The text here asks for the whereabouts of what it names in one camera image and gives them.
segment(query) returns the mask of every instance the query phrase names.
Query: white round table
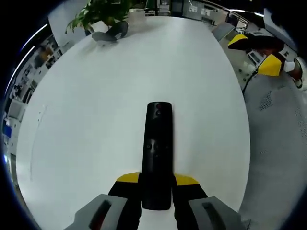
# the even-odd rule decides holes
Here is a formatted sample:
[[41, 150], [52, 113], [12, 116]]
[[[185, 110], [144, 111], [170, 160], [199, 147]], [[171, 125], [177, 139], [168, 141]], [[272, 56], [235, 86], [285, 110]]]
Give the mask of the white round table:
[[[198, 180], [208, 196], [235, 211], [249, 169], [244, 99], [227, 56], [198, 21], [147, 18], [147, 29], [109, 46], [90, 36], [49, 70], [20, 128], [20, 190], [44, 230], [74, 214], [115, 180], [142, 168], [146, 106], [174, 113], [176, 173]], [[142, 210], [139, 229], [176, 229], [174, 208]]]

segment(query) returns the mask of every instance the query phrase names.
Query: ceiling light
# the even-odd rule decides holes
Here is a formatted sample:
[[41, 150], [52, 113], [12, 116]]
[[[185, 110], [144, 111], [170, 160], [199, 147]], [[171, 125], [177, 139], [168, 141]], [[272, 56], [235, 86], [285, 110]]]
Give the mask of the ceiling light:
[[236, 10], [236, 9], [230, 9], [229, 11], [232, 11], [232, 12], [241, 12], [241, 13], [245, 13], [246, 11], [244, 10]]
[[10, 86], [11, 81], [12, 81], [13, 78], [14, 78], [14, 75], [15, 75], [16, 71], [18, 70], [18, 68], [20, 67], [20, 65], [21, 65], [21, 64], [23, 63], [23, 61], [25, 60], [25, 58], [30, 54], [30, 52], [31, 52], [34, 48], [35, 48], [35, 46], [33, 46], [33, 47], [28, 51], [28, 53], [24, 56], [24, 58], [19, 62], [18, 66], [16, 67], [15, 71], [13, 72], [13, 74], [12, 74], [12, 76], [11, 76], [11, 79], [10, 79], [10, 81], [9, 81], [8, 87], [7, 87], [6, 90], [5, 90], [5, 94], [7, 93], [7, 90], [8, 90], [8, 88], [9, 88], [9, 86]]
[[260, 17], [264, 17], [264, 15], [263, 14], [261, 14], [261, 13], [254, 13], [255, 15], [257, 15], [257, 16], [260, 16]]
[[37, 35], [39, 32], [41, 32], [48, 24], [45, 24], [43, 27], [41, 27], [38, 31], [36, 31], [30, 38], [29, 40], [24, 44], [24, 46], [21, 48], [21, 50], [34, 38], [35, 35]]

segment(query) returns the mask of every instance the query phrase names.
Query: potted plant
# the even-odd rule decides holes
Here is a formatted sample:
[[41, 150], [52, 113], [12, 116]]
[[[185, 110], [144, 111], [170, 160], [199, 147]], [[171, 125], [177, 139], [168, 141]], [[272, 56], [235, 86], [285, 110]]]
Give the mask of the potted plant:
[[133, 0], [89, 0], [85, 7], [68, 23], [68, 29], [74, 32], [76, 27], [93, 32], [92, 24], [103, 21], [108, 27], [113, 26], [115, 21], [123, 21], [129, 9], [134, 6]]

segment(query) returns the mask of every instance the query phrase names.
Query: white table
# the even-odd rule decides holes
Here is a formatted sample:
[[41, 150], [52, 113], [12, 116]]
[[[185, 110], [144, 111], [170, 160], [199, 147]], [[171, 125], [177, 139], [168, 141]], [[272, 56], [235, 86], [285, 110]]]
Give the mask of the white table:
[[[44, 230], [142, 168], [146, 106], [173, 105], [175, 172], [238, 211], [249, 169], [248, 117], [234, 71], [202, 22], [147, 18], [145, 31], [101, 47], [83, 39], [50, 69], [24, 114], [20, 190]], [[142, 210], [139, 229], [176, 229], [174, 209]]]

